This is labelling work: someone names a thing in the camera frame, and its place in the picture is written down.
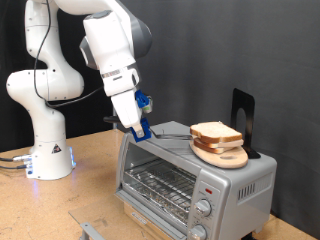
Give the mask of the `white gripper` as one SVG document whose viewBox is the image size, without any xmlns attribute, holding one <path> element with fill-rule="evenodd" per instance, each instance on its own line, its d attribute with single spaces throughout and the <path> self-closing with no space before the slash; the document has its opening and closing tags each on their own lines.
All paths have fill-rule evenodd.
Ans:
<svg viewBox="0 0 320 240">
<path fill-rule="evenodd" d="M 119 69 L 115 75 L 103 79 L 104 91 L 111 98 L 114 109 L 125 128 L 132 127 L 136 136 L 145 136 L 140 118 L 142 111 L 135 100 L 139 76 L 134 68 Z"/>
</svg>

